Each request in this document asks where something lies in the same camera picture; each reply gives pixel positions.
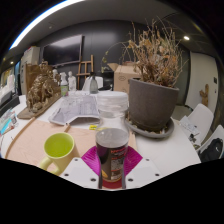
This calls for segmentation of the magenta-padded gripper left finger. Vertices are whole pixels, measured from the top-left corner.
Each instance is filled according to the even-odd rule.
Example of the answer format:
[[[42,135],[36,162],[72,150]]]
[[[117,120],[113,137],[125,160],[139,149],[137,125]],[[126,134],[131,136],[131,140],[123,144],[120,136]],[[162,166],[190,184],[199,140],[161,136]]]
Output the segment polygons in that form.
[[[84,188],[100,188],[100,160],[96,147],[90,148],[81,158],[75,157],[61,177]]]

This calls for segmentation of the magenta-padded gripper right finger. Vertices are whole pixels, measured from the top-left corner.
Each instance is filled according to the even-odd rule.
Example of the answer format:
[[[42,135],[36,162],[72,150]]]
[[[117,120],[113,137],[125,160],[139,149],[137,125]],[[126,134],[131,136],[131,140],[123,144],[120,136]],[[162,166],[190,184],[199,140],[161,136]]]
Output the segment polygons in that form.
[[[140,188],[162,177],[151,159],[143,158],[135,149],[128,147],[123,163],[123,189]]]

